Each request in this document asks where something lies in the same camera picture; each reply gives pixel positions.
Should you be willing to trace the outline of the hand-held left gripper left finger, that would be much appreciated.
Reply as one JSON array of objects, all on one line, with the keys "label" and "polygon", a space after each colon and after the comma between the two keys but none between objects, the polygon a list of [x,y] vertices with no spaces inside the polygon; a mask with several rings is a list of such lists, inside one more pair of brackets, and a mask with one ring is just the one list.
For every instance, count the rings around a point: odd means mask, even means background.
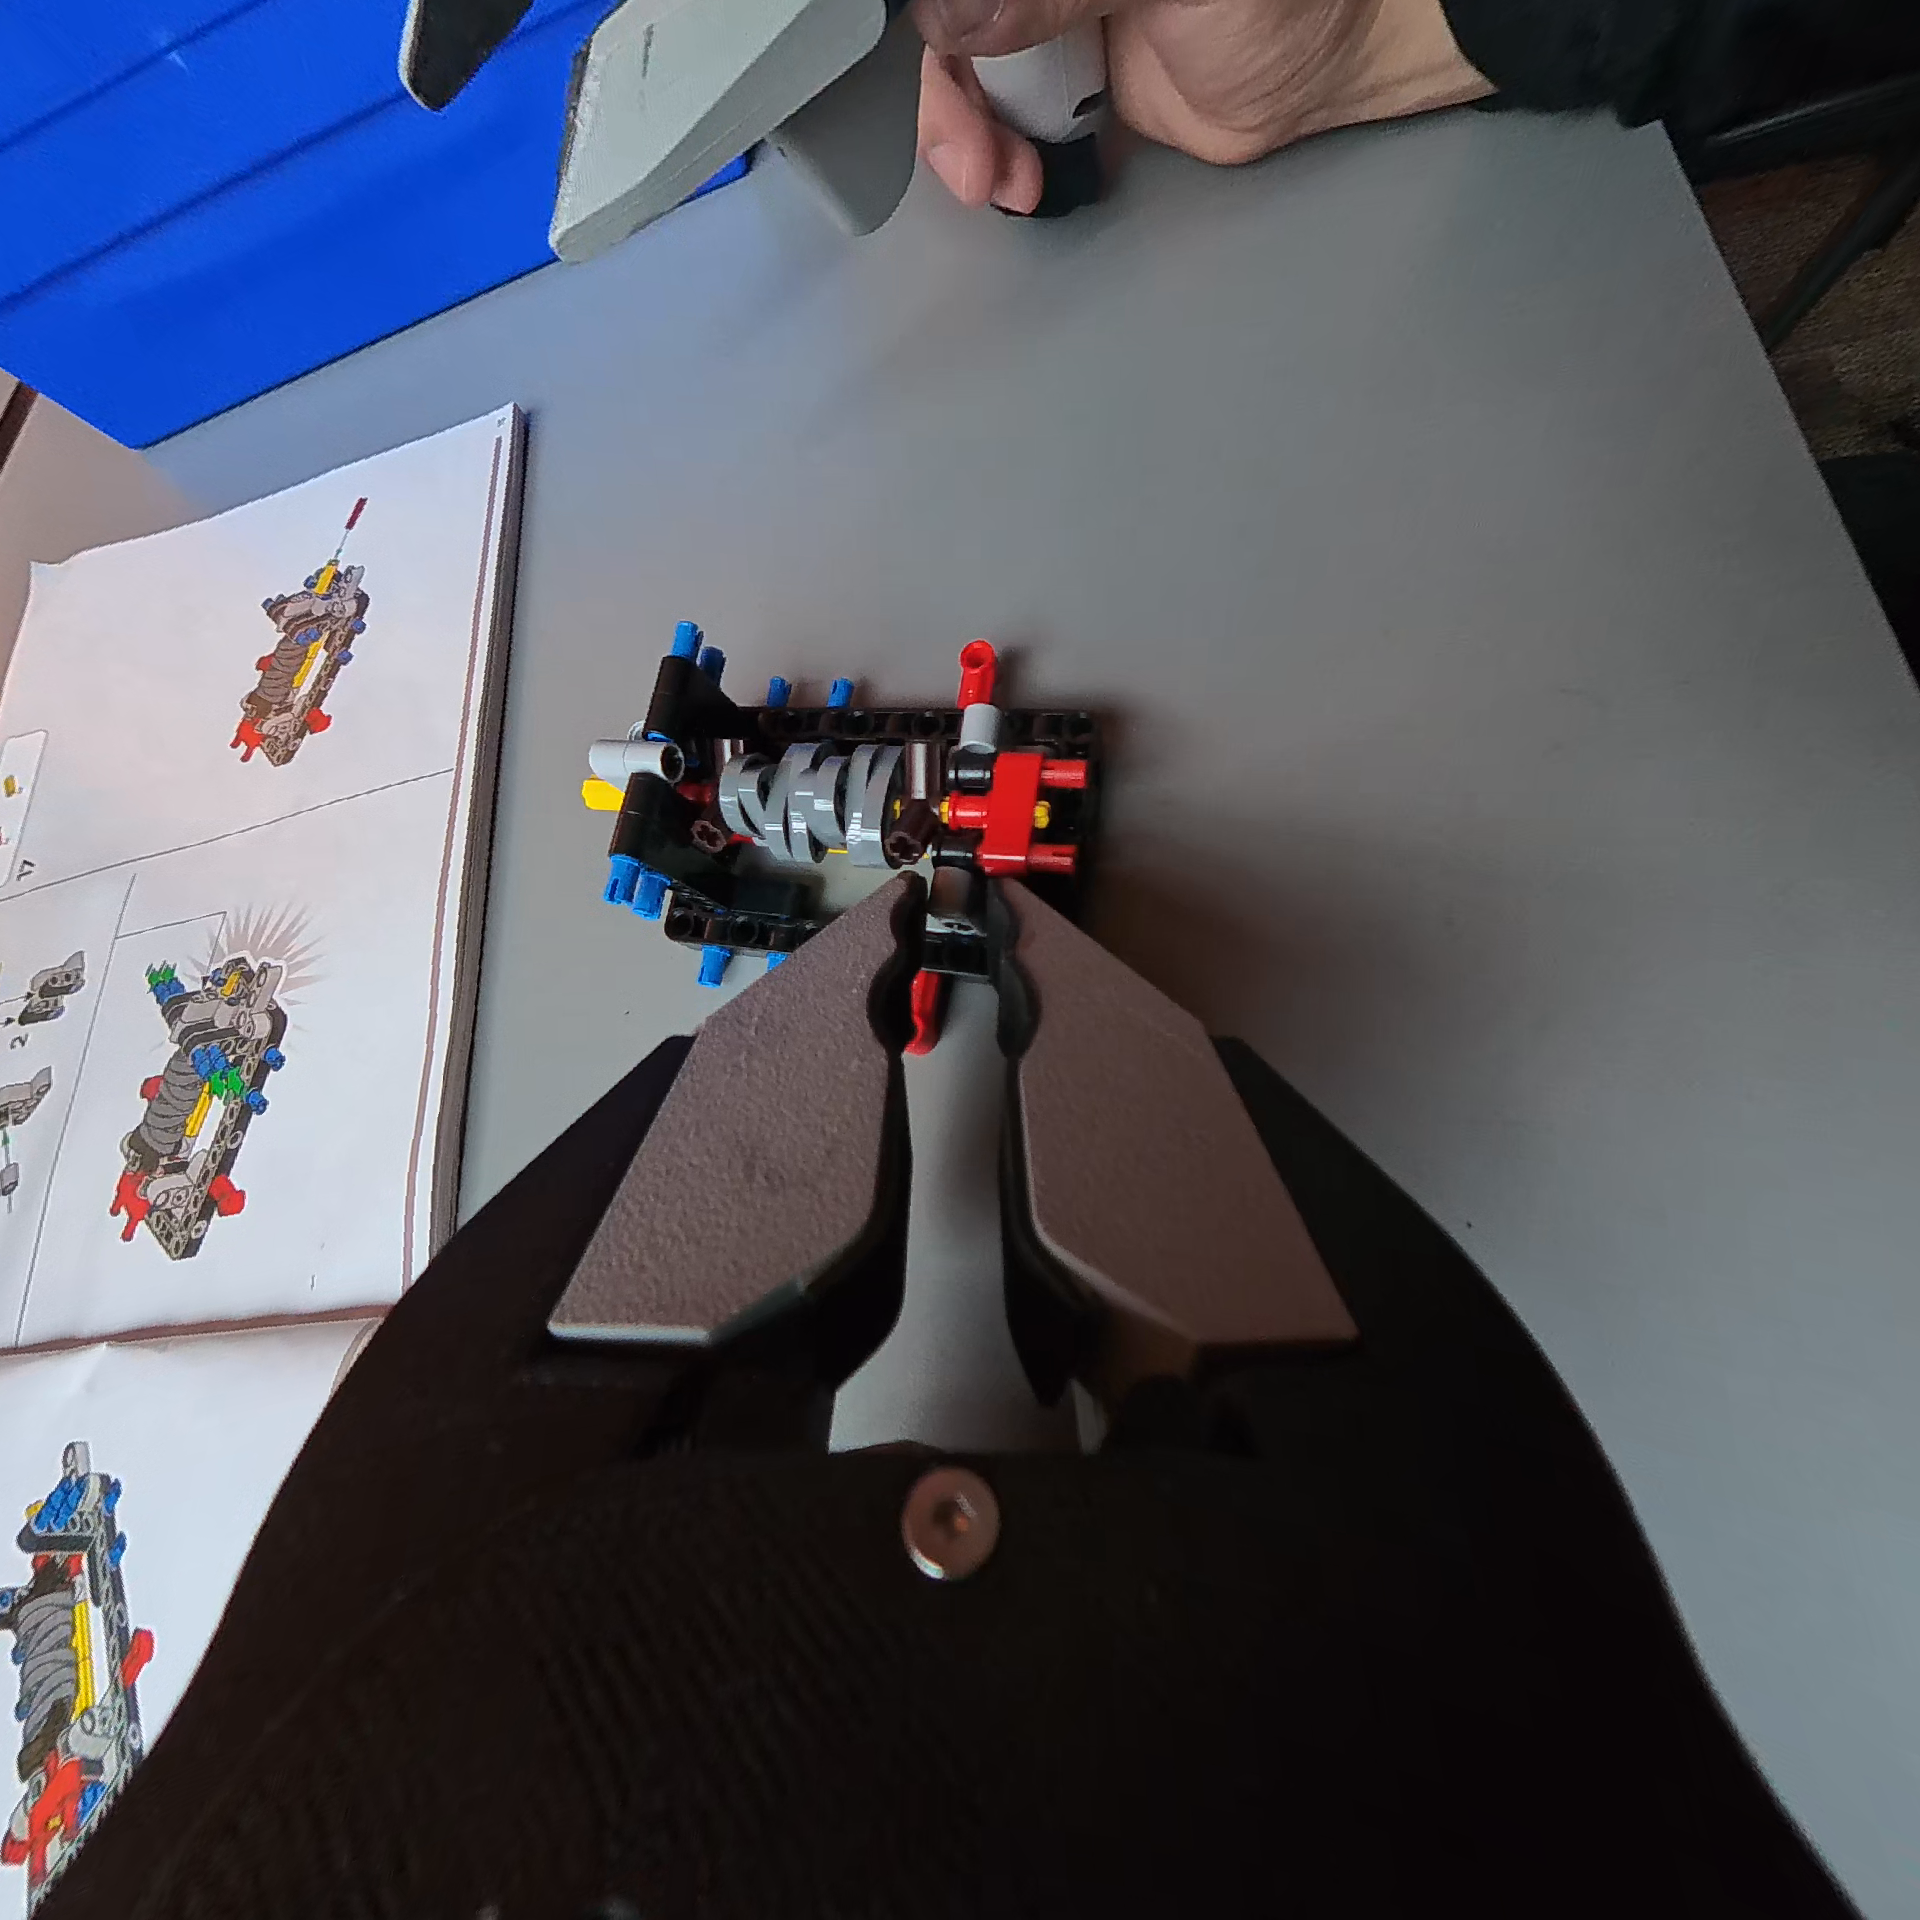
[{"label": "hand-held left gripper left finger", "polygon": [[876,1361],[905,1314],[914,958],[922,880],[898,873],[700,1022],[553,1340],[804,1361],[813,1380]]}]

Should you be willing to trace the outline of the person's right hand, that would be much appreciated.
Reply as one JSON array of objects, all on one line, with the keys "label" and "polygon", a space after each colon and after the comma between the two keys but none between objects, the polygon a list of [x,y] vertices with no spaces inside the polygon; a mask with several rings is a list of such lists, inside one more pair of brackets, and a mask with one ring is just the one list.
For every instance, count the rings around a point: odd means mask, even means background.
[{"label": "person's right hand", "polygon": [[922,162],[967,198],[1040,211],[1046,162],[987,101],[975,59],[1067,27],[1107,32],[1117,115],[1204,162],[1249,162],[1322,133],[1483,101],[1436,0],[914,0]]}]

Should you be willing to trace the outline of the blue plastic bin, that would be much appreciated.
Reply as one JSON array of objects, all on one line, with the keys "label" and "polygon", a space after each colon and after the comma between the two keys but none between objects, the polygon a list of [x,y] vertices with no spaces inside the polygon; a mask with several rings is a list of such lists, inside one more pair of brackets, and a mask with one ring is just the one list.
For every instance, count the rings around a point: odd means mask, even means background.
[{"label": "blue plastic bin", "polygon": [[553,265],[567,68],[540,0],[452,110],[405,0],[9,0],[0,371],[155,446]]}]

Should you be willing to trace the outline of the lego instruction booklet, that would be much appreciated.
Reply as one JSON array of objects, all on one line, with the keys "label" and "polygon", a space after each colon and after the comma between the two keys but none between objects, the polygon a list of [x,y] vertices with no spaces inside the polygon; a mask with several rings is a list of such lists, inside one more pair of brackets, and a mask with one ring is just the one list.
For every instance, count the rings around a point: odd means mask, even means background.
[{"label": "lego instruction booklet", "polygon": [[461,1209],[527,419],[36,565],[9,664],[9,1913]]}]

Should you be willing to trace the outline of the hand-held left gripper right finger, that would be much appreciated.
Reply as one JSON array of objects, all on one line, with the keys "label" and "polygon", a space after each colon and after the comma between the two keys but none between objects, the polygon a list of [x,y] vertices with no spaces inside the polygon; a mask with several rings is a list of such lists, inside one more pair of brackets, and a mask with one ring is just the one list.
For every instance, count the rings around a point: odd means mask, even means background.
[{"label": "hand-held left gripper right finger", "polygon": [[991,890],[1008,1320],[1040,1404],[1360,1340],[1220,1037],[1028,880]]}]

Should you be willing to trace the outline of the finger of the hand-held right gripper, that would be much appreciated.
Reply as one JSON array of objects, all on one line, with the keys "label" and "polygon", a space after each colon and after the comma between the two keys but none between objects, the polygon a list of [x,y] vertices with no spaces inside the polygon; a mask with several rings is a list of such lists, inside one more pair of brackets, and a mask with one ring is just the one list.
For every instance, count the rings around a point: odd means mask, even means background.
[{"label": "finger of the hand-held right gripper", "polygon": [[468,80],[514,43],[534,0],[409,0],[397,80],[418,110],[452,110]]},{"label": "finger of the hand-held right gripper", "polygon": [[596,262],[882,51],[882,0],[624,0],[567,80],[553,262]]}]

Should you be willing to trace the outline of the black lego frame assembly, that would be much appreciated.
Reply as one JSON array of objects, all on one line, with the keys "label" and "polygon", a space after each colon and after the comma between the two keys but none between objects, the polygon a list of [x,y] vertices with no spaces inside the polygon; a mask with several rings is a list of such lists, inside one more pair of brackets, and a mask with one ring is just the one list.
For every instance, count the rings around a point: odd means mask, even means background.
[{"label": "black lego frame assembly", "polygon": [[586,747],[586,776],[627,783],[599,901],[657,922],[715,994],[740,966],[781,969],[892,873],[922,873],[909,1051],[936,1051],[947,981],[991,977],[991,880],[1078,917],[1100,756],[1097,714],[1008,707],[987,639],[967,646],[947,707],[871,707],[857,675],[802,707],[786,675],[729,696],[726,648],[680,622],[652,714]]}]

